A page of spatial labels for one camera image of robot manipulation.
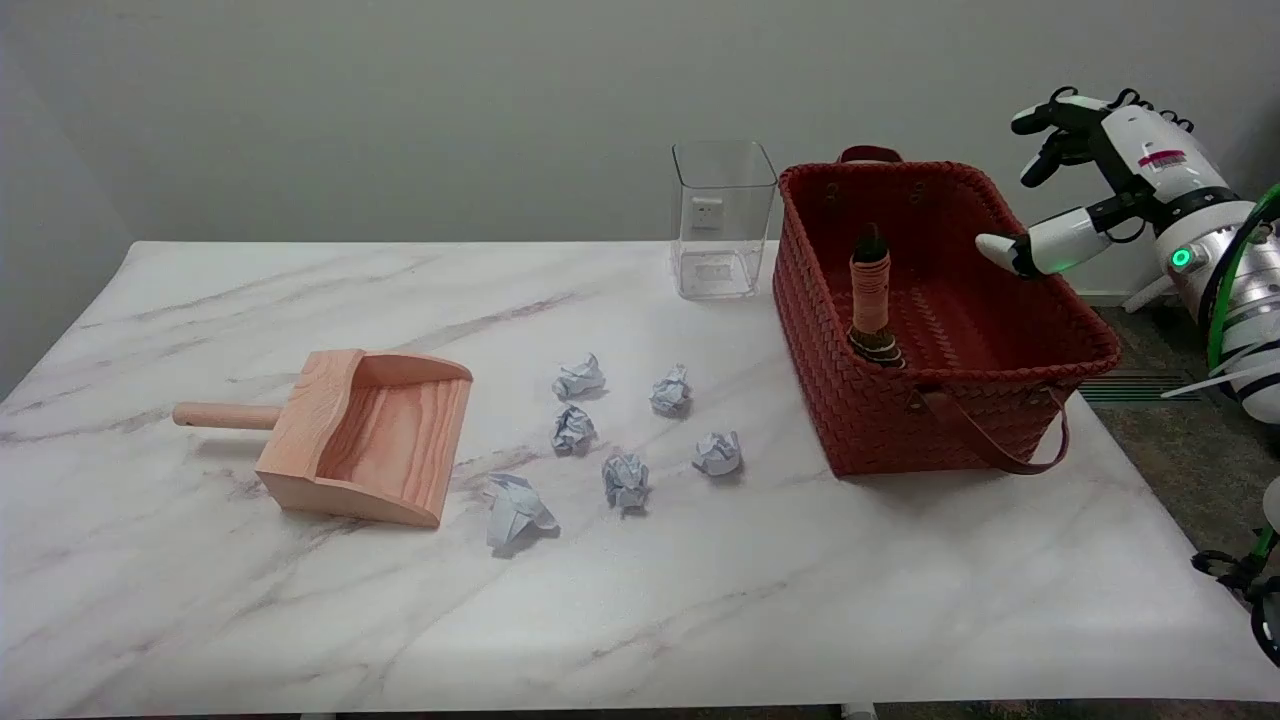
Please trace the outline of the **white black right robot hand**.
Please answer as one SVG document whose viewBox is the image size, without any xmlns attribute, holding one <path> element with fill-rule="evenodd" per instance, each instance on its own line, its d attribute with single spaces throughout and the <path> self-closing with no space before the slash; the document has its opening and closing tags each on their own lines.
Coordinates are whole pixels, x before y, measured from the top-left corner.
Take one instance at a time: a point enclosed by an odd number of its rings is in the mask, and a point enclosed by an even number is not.
<svg viewBox="0 0 1280 720">
<path fill-rule="evenodd" d="M 1096 164 L 1112 193 L 1030 225 L 1020 234 L 975 237 L 982 256 L 1025 278 L 1061 274 L 1102 254 L 1132 220 L 1176 243 L 1239 227 L 1253 205 L 1221 177 L 1192 136 L 1193 123 L 1157 111 L 1132 88 L 1106 102 L 1071 86 L 1010 120 L 1020 136 L 1046 133 L 1020 182 L 1034 188 L 1061 167 Z"/>
</svg>

